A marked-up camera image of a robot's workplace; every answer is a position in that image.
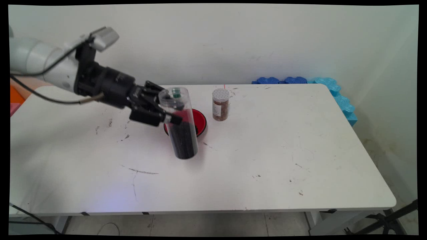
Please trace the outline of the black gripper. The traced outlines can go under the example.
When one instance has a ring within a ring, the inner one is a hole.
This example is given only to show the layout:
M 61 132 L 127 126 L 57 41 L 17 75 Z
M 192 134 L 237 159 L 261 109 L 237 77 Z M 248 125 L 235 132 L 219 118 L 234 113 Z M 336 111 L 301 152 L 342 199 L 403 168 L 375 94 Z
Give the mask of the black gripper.
M 94 97 L 103 93 L 99 101 L 116 108 L 130 107 L 131 121 L 159 126 L 160 123 L 181 124 L 183 118 L 167 111 L 181 111 L 185 107 L 183 90 L 162 88 L 151 81 L 139 86 L 137 100 L 128 100 L 135 86 L 135 78 L 98 63 L 81 65 L 76 76 L 76 94 Z

